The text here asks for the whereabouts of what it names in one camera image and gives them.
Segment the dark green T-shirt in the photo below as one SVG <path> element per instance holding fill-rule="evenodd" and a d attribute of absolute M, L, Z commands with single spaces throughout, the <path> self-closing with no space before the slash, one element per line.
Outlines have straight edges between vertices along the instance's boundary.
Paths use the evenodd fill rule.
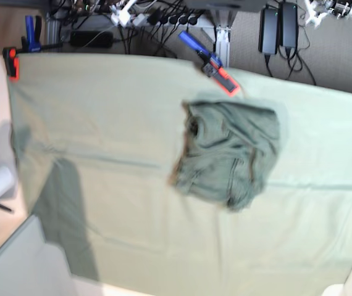
<path fill-rule="evenodd" d="M 183 152 L 173 185 L 231 211 L 250 205 L 265 188 L 281 150 L 274 110 L 237 102 L 196 101 L 186 112 Z"/>

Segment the light green table cloth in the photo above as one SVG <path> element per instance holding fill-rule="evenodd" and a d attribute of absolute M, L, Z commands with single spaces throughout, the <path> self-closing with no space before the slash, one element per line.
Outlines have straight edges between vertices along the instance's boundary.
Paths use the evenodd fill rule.
<path fill-rule="evenodd" d="M 24 54 L 8 84 L 25 204 L 71 272 L 153 295 L 320 295 L 352 269 L 352 94 L 242 70 L 277 112 L 264 192 L 233 212 L 170 177 L 189 101 L 227 101 L 180 59 Z"/>

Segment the blue and orange clamp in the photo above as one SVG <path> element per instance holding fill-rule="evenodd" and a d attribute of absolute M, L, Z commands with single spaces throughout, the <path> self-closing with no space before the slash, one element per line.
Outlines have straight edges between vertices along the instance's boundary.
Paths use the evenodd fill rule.
<path fill-rule="evenodd" d="M 212 78 L 227 95 L 232 97 L 241 90 L 240 85 L 225 71 L 217 54 L 209 51 L 187 31 L 182 31 L 178 37 L 186 46 L 195 51 L 203 61 L 201 71 L 207 77 Z"/>

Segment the grey power strip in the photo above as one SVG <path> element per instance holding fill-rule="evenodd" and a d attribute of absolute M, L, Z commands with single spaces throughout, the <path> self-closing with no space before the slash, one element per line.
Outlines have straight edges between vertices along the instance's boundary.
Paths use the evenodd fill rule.
<path fill-rule="evenodd" d="M 115 26 L 123 28 L 134 27 L 132 20 L 138 14 L 119 14 L 111 15 L 111 20 Z M 197 27 L 197 28 L 212 28 L 214 27 L 213 21 L 205 15 L 205 13 L 176 13 L 166 15 L 163 10 L 146 14 L 148 16 L 147 23 L 143 27 L 159 27 L 159 26 L 180 26 L 180 27 Z"/>

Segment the white charger plug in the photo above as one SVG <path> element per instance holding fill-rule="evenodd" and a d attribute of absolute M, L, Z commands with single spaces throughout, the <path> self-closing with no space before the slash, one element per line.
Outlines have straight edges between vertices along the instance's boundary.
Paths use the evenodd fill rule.
<path fill-rule="evenodd" d="M 147 23 L 148 16 L 146 14 L 138 14 L 133 20 L 132 25 L 134 27 L 143 27 Z"/>

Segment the black box on floor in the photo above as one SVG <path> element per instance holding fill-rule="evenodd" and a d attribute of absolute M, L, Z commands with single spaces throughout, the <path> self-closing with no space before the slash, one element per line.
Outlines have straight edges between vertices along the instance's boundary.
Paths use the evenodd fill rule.
<path fill-rule="evenodd" d="M 72 31 L 69 44 L 72 47 L 110 48 L 114 36 L 110 31 Z"/>

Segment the left black power adapter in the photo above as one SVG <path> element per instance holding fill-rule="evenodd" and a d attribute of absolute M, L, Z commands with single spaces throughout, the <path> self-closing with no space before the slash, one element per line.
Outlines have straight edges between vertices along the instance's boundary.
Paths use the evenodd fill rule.
<path fill-rule="evenodd" d="M 288 48 L 296 48 L 298 42 L 298 8 L 292 2 L 281 2 L 279 5 L 280 15 L 280 45 Z"/>

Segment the red and black clamp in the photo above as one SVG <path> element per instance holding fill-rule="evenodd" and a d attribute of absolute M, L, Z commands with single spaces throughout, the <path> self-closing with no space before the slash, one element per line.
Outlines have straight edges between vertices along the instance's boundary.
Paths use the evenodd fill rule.
<path fill-rule="evenodd" d="M 11 81 L 19 79 L 19 58 L 17 56 L 17 49 L 15 47 L 5 47 L 2 50 L 7 76 Z"/>

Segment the light green box edge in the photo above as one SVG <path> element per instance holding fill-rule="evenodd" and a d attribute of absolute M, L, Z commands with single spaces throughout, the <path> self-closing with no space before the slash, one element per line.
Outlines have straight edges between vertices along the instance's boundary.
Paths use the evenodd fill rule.
<path fill-rule="evenodd" d="M 29 217 L 0 248 L 0 295 L 77 295 L 65 253 Z"/>

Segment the blue handled clamp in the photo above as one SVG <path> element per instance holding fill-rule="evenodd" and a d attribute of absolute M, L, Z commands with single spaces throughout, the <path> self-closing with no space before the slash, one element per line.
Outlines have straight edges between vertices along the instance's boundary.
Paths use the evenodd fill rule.
<path fill-rule="evenodd" d="M 59 49 L 63 46 L 62 43 L 42 45 L 40 42 L 42 17 L 40 15 L 25 16 L 25 29 L 26 35 L 21 37 L 22 53 L 33 53 Z"/>

